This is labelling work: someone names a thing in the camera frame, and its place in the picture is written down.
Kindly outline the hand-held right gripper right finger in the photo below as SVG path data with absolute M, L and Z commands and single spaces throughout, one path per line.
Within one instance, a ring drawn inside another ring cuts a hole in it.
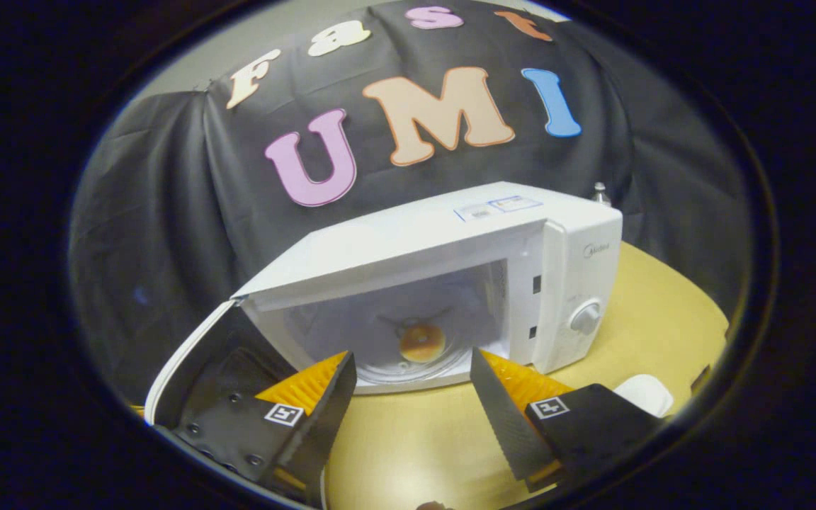
M 595 480 L 663 423 L 605 385 L 573 390 L 480 348 L 472 351 L 470 381 L 513 477 L 531 492 Z

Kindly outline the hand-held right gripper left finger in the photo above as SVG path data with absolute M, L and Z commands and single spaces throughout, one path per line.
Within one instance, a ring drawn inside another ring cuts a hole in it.
M 174 433 L 220 470 L 278 496 L 324 506 L 324 471 L 356 389 L 342 351 L 260 392 L 204 375 Z

